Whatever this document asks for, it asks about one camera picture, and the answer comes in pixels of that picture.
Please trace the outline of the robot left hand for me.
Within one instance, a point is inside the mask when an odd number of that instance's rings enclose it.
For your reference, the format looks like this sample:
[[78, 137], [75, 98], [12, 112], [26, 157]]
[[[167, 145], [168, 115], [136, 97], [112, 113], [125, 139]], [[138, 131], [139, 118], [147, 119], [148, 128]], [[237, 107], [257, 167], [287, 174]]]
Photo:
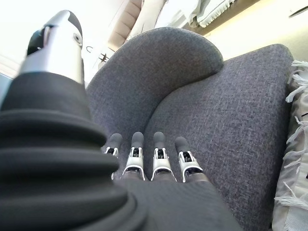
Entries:
[[58, 12], [28, 44], [0, 107], [3, 231], [239, 231], [214, 186], [111, 178], [113, 153], [92, 121], [82, 29]]

